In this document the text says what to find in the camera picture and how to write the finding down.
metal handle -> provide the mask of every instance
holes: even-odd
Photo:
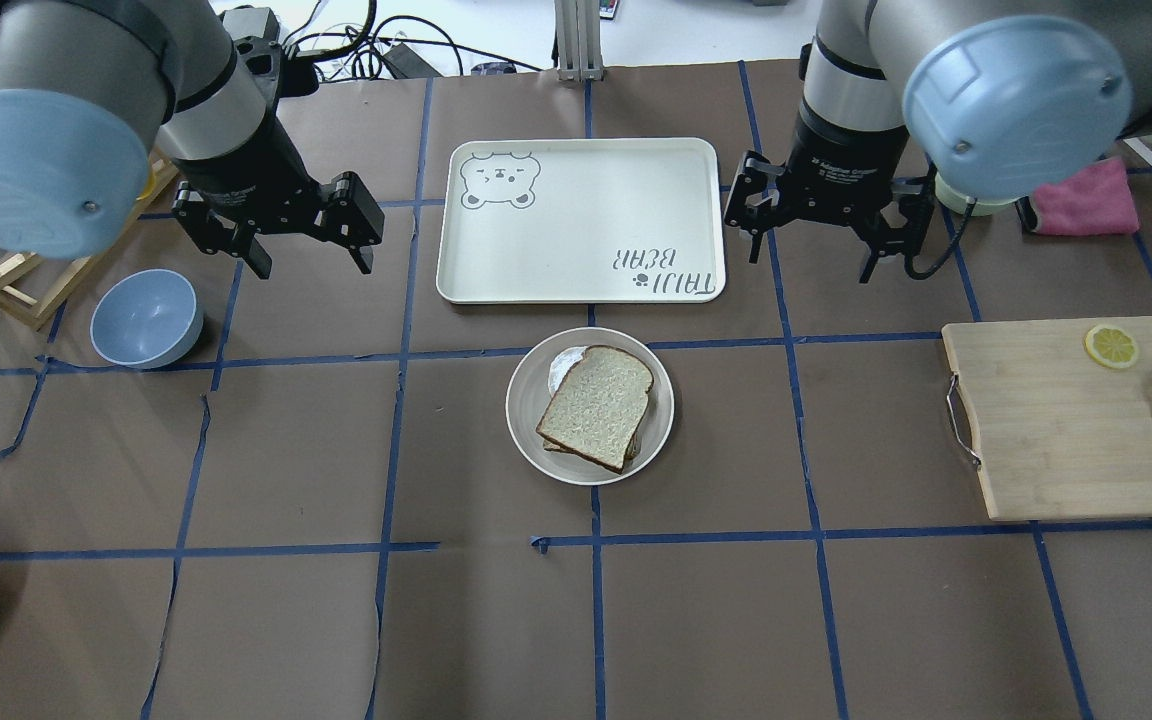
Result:
[[[945,407],[950,411],[950,427],[954,429],[954,439],[958,447],[963,448],[968,455],[972,456],[972,464],[979,468],[980,456],[975,454],[972,446],[963,442],[963,434],[958,432],[958,416],[954,412],[954,393],[958,389],[958,374],[950,374],[950,388],[945,393]]]

pink towel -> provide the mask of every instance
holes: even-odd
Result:
[[[1039,234],[1132,234],[1140,228],[1123,158],[1093,162],[1073,177],[1043,184],[1020,200],[1025,229]]]

brown tabletop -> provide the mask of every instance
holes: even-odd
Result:
[[[435,293],[461,142],[696,136],[726,183],[745,150],[785,159],[799,94],[793,61],[327,86],[280,115],[316,177],[356,170],[384,205],[374,274],[270,238],[262,282],[161,200],[51,333],[0,316],[0,447],[24,419],[0,717],[1152,717],[1152,520],[990,523],[940,340],[1152,314],[1132,152],[1137,236],[979,218],[925,282],[861,286],[850,232],[791,223],[758,265],[728,232],[704,305]],[[946,241],[938,219],[925,253]],[[105,366],[92,309],[147,266],[196,283],[204,340]],[[503,415],[521,356],[585,324],[653,347],[679,399],[658,460],[594,491],[532,469]]]

round plate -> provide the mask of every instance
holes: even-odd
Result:
[[[639,425],[639,455],[630,460],[622,473],[593,464],[589,460],[568,455],[566,452],[545,450],[541,438],[536,434],[536,424],[550,406],[550,363],[568,347],[579,344],[608,344],[621,348],[643,361],[652,370],[652,391],[647,394],[647,411]],[[637,473],[652,462],[664,447],[664,441],[673,429],[673,384],[660,364],[659,357],[647,346],[626,333],[607,328],[575,328],[558,333],[531,348],[509,378],[509,389],[503,396],[503,416],[509,425],[509,435],[518,446],[526,461],[536,465],[550,478],[570,483],[573,486],[605,486]]]

blue bowl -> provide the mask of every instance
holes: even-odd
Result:
[[[92,313],[96,351],[109,363],[138,370],[175,363],[200,333],[198,295],[173,270],[142,270],[123,278]]]

